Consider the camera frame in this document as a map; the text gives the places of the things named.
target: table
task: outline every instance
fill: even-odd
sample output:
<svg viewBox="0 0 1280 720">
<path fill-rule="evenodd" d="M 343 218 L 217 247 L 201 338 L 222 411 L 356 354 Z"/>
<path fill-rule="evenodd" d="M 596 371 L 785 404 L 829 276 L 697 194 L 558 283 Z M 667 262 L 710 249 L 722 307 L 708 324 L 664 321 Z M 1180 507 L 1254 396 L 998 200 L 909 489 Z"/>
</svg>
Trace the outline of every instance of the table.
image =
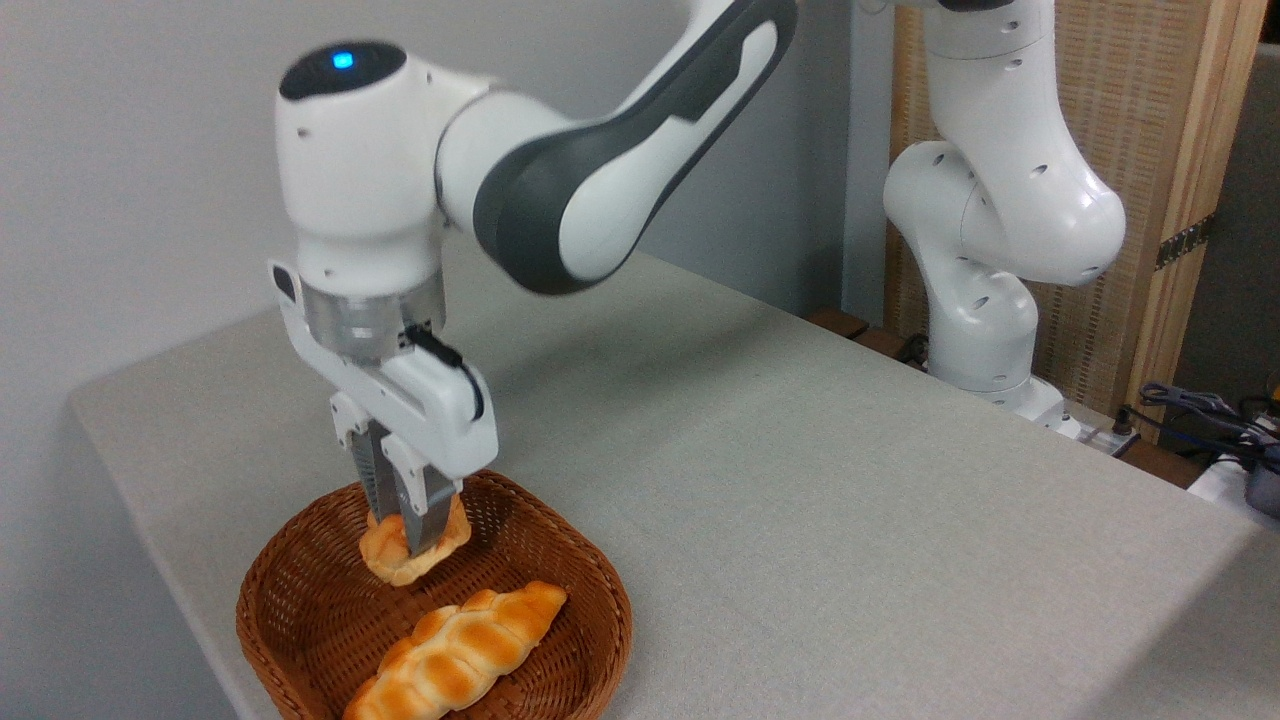
<svg viewBox="0 0 1280 720">
<path fill-rule="evenodd" d="M 564 299 L 445 247 L 507 474 L 621 573 L 609 716 L 1274 717 L 1280 538 L 672 265 Z M 234 605 L 355 479 L 273 310 L 72 397 L 244 717 Z"/>
</svg>

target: black cable bundle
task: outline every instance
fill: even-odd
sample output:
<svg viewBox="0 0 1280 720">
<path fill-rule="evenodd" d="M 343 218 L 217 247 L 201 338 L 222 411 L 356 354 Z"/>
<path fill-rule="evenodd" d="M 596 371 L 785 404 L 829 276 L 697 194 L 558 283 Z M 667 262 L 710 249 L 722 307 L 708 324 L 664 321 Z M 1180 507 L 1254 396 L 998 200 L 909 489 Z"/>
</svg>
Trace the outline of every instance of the black cable bundle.
<svg viewBox="0 0 1280 720">
<path fill-rule="evenodd" d="M 1140 405 L 1144 407 L 1170 407 L 1181 410 L 1178 415 L 1161 423 L 1149 415 L 1138 411 L 1132 405 L 1121 405 L 1116 414 L 1116 424 L 1126 424 L 1130 418 L 1137 418 L 1171 437 L 1192 443 L 1198 448 L 1231 456 L 1245 470 L 1262 466 L 1271 473 L 1280 474 L 1280 459 L 1277 451 L 1268 446 L 1280 443 L 1280 434 L 1275 430 L 1243 415 L 1231 407 L 1220 396 L 1211 392 L 1192 392 L 1180 387 L 1165 383 L 1147 383 L 1138 391 L 1142 397 Z M 1242 410 L 1247 402 L 1265 400 L 1268 409 L 1275 409 L 1275 402 L 1270 398 L 1244 398 Z M 1204 437 L 1185 428 L 1172 427 L 1184 418 L 1197 418 L 1211 427 L 1224 432 L 1219 437 Z"/>
</svg>

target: wooden block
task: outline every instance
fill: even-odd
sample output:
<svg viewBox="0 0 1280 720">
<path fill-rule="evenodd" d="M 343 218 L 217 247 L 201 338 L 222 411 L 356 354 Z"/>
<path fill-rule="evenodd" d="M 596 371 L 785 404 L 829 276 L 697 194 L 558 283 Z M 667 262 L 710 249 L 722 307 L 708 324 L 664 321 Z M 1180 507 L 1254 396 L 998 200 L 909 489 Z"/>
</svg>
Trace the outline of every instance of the wooden block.
<svg viewBox="0 0 1280 720">
<path fill-rule="evenodd" d="M 906 341 L 897 337 L 896 334 L 882 331 L 879 328 L 870 328 L 867 332 L 854 338 L 854 342 L 861 345 L 863 347 L 869 347 L 881 355 L 892 357 L 897 360 L 902 350 L 906 347 Z"/>
<path fill-rule="evenodd" d="M 1129 446 L 1129 450 L 1120 456 L 1120 460 L 1183 489 L 1192 487 L 1192 483 L 1204 471 L 1196 462 L 1162 447 L 1151 445 L 1144 439 L 1139 439 Z"/>
<path fill-rule="evenodd" d="M 869 327 L 867 320 L 855 318 L 847 313 L 841 313 L 835 307 L 822 307 L 815 310 L 805 318 L 805 320 L 809 320 L 819 328 L 831 331 L 840 337 L 847 337 L 850 340 L 860 336 Z"/>
</svg>

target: bread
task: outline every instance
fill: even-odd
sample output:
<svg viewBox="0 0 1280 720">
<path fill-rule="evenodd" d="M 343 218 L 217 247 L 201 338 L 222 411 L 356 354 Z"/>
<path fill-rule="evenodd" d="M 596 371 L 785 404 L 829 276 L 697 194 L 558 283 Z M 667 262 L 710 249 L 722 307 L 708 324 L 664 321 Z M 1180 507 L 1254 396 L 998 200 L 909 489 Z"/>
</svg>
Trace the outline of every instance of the bread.
<svg viewBox="0 0 1280 720">
<path fill-rule="evenodd" d="M 421 578 L 439 561 L 471 539 L 471 523 L 467 521 L 462 500 L 456 495 L 449 501 L 449 519 L 444 525 L 440 541 L 417 557 L 408 556 L 403 518 L 388 515 L 379 523 L 370 512 L 366 521 L 369 529 L 360 538 L 360 556 L 365 559 L 365 565 L 375 575 L 396 587 L 407 585 Z"/>
<path fill-rule="evenodd" d="M 566 598 L 562 588 L 534 580 L 428 612 L 413 634 L 387 651 L 343 720 L 436 720 L 470 707 L 529 657 Z"/>
</svg>

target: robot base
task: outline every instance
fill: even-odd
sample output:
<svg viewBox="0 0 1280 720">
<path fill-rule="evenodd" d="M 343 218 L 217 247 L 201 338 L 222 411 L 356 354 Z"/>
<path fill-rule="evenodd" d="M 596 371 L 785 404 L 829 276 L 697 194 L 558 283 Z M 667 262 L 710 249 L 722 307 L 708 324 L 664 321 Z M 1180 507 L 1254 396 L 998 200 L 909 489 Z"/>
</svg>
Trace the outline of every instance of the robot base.
<svg viewBox="0 0 1280 720">
<path fill-rule="evenodd" d="M 1083 428 L 1075 418 L 1066 413 L 1062 393 L 1039 378 L 1028 378 L 1010 389 L 974 392 L 973 395 L 1061 436 L 1071 439 L 1080 437 Z"/>
</svg>

